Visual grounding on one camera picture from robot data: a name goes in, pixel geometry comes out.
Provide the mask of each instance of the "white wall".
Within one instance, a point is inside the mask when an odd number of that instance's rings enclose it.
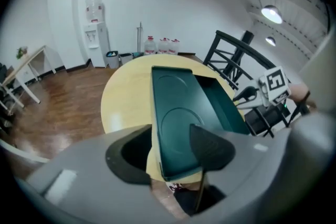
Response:
[[[267,26],[256,22],[251,28],[251,32],[255,35],[251,47],[265,56],[276,66],[282,66],[286,76],[292,83],[300,83],[302,80],[298,75],[299,71],[307,63],[307,58],[290,43],[285,37],[274,33]],[[274,33],[276,46],[272,46],[266,42],[265,38]],[[250,75],[258,77],[264,70],[260,64],[252,60],[250,56],[244,55],[241,66],[250,71]]]
[[[143,37],[177,38],[181,50],[204,59],[222,30],[241,38],[252,21],[239,0],[103,0],[110,47],[119,52],[136,51],[137,27]],[[85,0],[78,0],[79,21],[87,23]]]
[[[63,66],[55,47],[48,18],[47,0],[11,0],[0,24],[0,62],[14,68],[20,65],[17,49],[28,47],[28,53],[47,45],[53,67]],[[39,73],[50,71],[43,54],[32,65]],[[20,73],[25,81],[33,78],[26,68]]]
[[[52,36],[64,66],[84,65],[88,56],[80,38],[77,0],[48,0]]]

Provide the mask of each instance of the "potted plant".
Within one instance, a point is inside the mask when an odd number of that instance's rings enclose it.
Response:
[[[18,48],[17,49],[16,58],[20,59],[23,55],[26,55],[27,54],[27,50],[28,50],[27,46]]]

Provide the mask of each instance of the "table leg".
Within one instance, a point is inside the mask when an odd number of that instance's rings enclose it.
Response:
[[[47,53],[47,51],[46,51],[45,48],[43,49],[43,53],[44,53],[45,57],[46,57],[47,60],[48,60],[48,63],[49,63],[49,65],[50,65],[50,68],[51,68],[52,72],[53,72],[54,74],[56,74],[56,70],[55,70],[55,69],[53,68],[53,66],[51,65],[50,58],[48,57],[48,53]]]
[[[36,81],[38,81],[38,72],[37,72],[36,69],[30,64],[30,62],[28,63],[28,66],[29,66],[31,72],[32,72],[33,75],[34,75],[34,78],[36,79]]]
[[[20,83],[22,88],[29,94],[29,96],[34,99],[34,101],[38,104],[41,103],[41,101],[33,94],[33,92],[25,85],[25,83],[19,78],[19,76],[15,76],[16,80]]]
[[[5,89],[5,91],[8,93],[8,95],[9,95],[10,97],[12,97],[13,100],[14,100],[16,103],[18,103],[19,106],[21,106],[22,108],[25,107],[25,106],[20,102],[20,100],[18,100],[18,99],[16,98],[16,96],[13,95],[13,93],[12,93],[6,86],[2,86],[2,87]]]
[[[5,104],[4,104],[3,102],[0,101],[0,105],[1,105],[5,110],[8,111],[8,108],[5,106]]]

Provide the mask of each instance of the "baseboard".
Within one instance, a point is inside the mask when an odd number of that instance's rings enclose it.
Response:
[[[64,69],[65,69],[65,66],[61,66],[61,67],[57,67],[57,68],[55,68],[55,71],[58,72],[58,71],[62,71],[62,70],[64,70]],[[44,78],[44,77],[46,77],[46,76],[48,76],[48,75],[50,75],[50,74],[53,74],[53,71],[52,71],[52,70],[50,70],[50,71],[48,71],[48,72],[45,72],[45,73],[43,73],[43,74],[37,76],[37,78],[42,79],[42,78]],[[35,78],[34,78],[34,79],[30,79],[30,80],[28,80],[27,82],[25,82],[25,85],[28,86],[28,85],[34,83],[35,81],[36,81]],[[19,86],[19,87],[13,89],[13,94],[18,93],[18,92],[21,91],[21,90],[22,90],[22,86]]]
[[[67,70],[67,73],[69,72],[73,72],[73,71],[76,71],[76,70],[80,70],[80,69],[83,69],[83,68],[87,68],[89,66],[89,64],[91,63],[91,59],[88,59],[88,61],[86,62],[86,64],[84,65],[80,65],[80,66],[76,66],[76,67],[71,67],[69,69],[66,69]]]

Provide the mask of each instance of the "person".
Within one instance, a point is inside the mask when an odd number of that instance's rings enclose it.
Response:
[[[306,95],[309,93],[309,89],[306,84],[300,83],[300,84],[293,84],[290,83],[288,85],[291,95],[289,96],[289,99],[293,100],[296,103],[301,102],[305,99]],[[316,109],[316,104],[314,100],[310,96],[307,97],[305,100],[306,105],[310,106],[313,110]]]

